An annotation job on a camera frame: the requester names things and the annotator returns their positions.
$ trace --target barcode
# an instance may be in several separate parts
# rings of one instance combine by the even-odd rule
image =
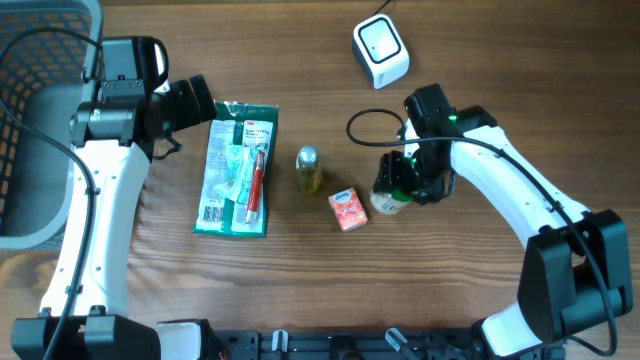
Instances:
[[[205,206],[204,207],[204,215],[202,216],[202,221],[204,222],[221,222],[222,221],[222,211],[224,208],[220,207],[212,207]]]

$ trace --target cable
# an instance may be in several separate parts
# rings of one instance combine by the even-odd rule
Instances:
[[[67,30],[67,29],[63,29],[63,28],[55,28],[55,27],[41,27],[41,28],[36,28],[36,29],[31,29],[31,30],[27,30],[24,31],[20,34],[18,34],[15,38],[13,38],[13,40],[11,40],[9,42],[9,44],[7,44],[7,46],[4,48],[4,50],[2,50],[2,52],[0,53],[0,65],[2,64],[2,61],[4,60],[4,58],[6,57],[7,53],[9,52],[9,50],[21,39],[36,34],[36,33],[41,33],[41,32],[54,32],[54,33],[62,33],[62,34],[67,34],[69,36],[75,37],[77,39],[80,39],[82,41],[85,41],[93,46],[95,46],[96,48],[100,49],[102,46],[82,35],[82,34],[78,34],[74,31],[71,30]],[[60,315],[60,318],[58,319],[58,324],[56,325],[56,328],[53,332],[53,335],[51,337],[51,341],[49,342],[48,346],[47,346],[47,351],[45,352],[44,355],[44,359],[48,360],[51,359],[53,357],[53,353],[55,352],[56,349],[56,345],[58,344],[58,342],[60,341],[60,336],[62,335],[63,331],[64,331],[64,325],[65,322],[67,321],[69,314],[71,313],[71,308],[73,307],[73,303],[75,302],[76,296],[78,294],[78,285],[80,283],[80,277],[82,276],[82,270],[85,264],[85,260],[86,260],[86,255],[87,255],[87,249],[89,248],[89,240],[90,240],[90,236],[91,236],[91,230],[93,228],[93,215],[94,215],[94,210],[95,210],[95,183],[93,181],[93,177],[91,176],[91,171],[89,170],[89,167],[82,161],[82,159],[80,159],[78,157],[78,155],[76,155],[73,151],[71,151],[69,148],[67,148],[66,146],[62,145],[60,142],[52,139],[51,137],[49,137],[48,135],[43,134],[42,132],[33,129],[31,127],[29,127],[28,125],[26,125],[25,123],[23,123],[20,119],[18,119],[18,117],[11,111],[9,110],[9,107],[4,103],[4,101],[2,101],[2,98],[0,98],[0,106],[2,107],[2,109],[4,110],[5,114],[7,114],[7,116],[16,124],[18,124],[20,126],[21,129],[25,130],[25,132],[39,138],[40,140],[43,140],[44,142],[52,145],[53,147],[55,147],[56,149],[62,151],[62,153],[64,153],[65,155],[67,155],[71,160],[73,160],[74,163],[76,163],[76,165],[78,165],[78,168],[80,168],[80,171],[82,172],[82,175],[84,176],[85,182],[87,183],[87,215],[86,215],[86,219],[85,219],[85,223],[84,223],[84,230],[82,233],[82,242],[80,243],[80,251],[78,254],[78,259],[76,260],[76,265],[75,265],[75,269],[73,270],[73,276],[71,278],[71,285],[69,285],[69,295],[67,296],[67,301],[64,304],[64,308],[62,310],[62,314]]]
[[[464,137],[452,137],[452,136],[440,136],[440,137],[432,137],[432,138],[421,138],[421,139],[390,141],[390,142],[370,142],[370,141],[359,140],[351,134],[351,124],[361,115],[367,114],[370,112],[388,113],[395,116],[396,118],[399,118],[398,114],[394,113],[393,111],[385,110],[385,109],[368,109],[368,110],[363,110],[356,113],[351,117],[351,119],[349,119],[349,122],[347,122],[347,136],[349,137],[349,139],[351,139],[351,141],[353,141],[356,144],[363,145],[363,146],[370,146],[370,147],[390,147],[390,146],[419,144],[424,142],[444,142],[444,141],[465,142],[465,143],[477,145],[493,151],[494,153],[498,154],[500,157],[504,158],[508,163],[513,165],[513,167],[515,167],[520,173],[522,173],[522,175],[524,175],[524,177],[526,177],[527,180],[531,182],[531,184],[542,194],[542,196],[544,196],[544,198],[549,202],[549,204],[552,205],[553,210],[558,212],[562,220],[567,224],[567,227],[571,235],[573,235],[578,241],[580,248],[582,249],[582,251],[584,252],[587,258],[587,262],[590,265],[591,271],[593,272],[593,276],[596,279],[596,283],[598,284],[600,295],[602,297],[602,302],[604,303],[605,314],[607,317],[607,324],[609,325],[609,348],[604,351],[600,350],[595,346],[593,346],[592,344],[588,343],[587,341],[576,336],[569,336],[568,339],[577,342],[578,344],[584,346],[588,350],[602,357],[609,357],[615,354],[618,348],[618,331],[616,329],[616,319],[613,314],[613,308],[611,307],[611,300],[609,299],[608,291],[604,283],[604,278],[602,277],[602,271],[600,270],[600,267],[596,262],[595,256],[587,246],[585,238],[582,236],[582,234],[578,232],[575,224],[573,223],[573,221],[571,221],[567,213],[564,211],[564,208],[560,203],[560,201],[555,200],[551,196],[551,194],[549,194],[547,189],[545,189],[544,186],[542,186],[542,184],[540,184],[540,182],[538,182],[538,180],[533,175],[531,175],[531,173],[527,169],[525,169],[519,162],[517,162],[515,159],[509,156],[509,154],[507,154],[503,149],[498,149],[497,147],[491,144],[485,143],[483,141],[464,138]]]
[[[382,4],[382,6],[380,6],[380,7],[378,8],[378,10],[376,10],[376,12],[374,12],[374,13],[373,13],[373,15],[371,15],[371,16],[376,16],[376,15],[378,15],[378,13],[379,13],[380,11],[382,11],[382,9],[384,9],[387,5],[389,5],[389,3],[390,3],[390,2],[391,2],[391,0],[387,0],[387,1],[385,1],[385,2],[384,2],[384,4]]]

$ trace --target white cube device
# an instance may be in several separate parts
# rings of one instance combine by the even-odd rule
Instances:
[[[409,53],[391,18],[378,14],[353,29],[353,54],[380,89],[409,70]]]

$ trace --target transparent plastic wrapper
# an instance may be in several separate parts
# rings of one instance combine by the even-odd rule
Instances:
[[[267,186],[278,125],[278,107],[216,102],[194,234],[265,237]],[[258,151],[266,155],[258,215],[246,223],[252,171]]]

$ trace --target teal package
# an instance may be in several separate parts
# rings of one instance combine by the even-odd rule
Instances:
[[[278,106],[216,101],[216,108],[218,117],[211,122],[198,217],[193,233],[232,238],[265,237],[268,219],[266,189],[276,142]],[[258,219],[250,224],[244,223],[246,191],[239,193],[238,201],[227,199],[219,192],[229,180],[229,166],[233,166],[229,163],[233,164],[234,161],[228,161],[227,157],[234,154],[233,145],[251,148],[251,154],[257,153],[257,150],[264,151],[267,156]]]

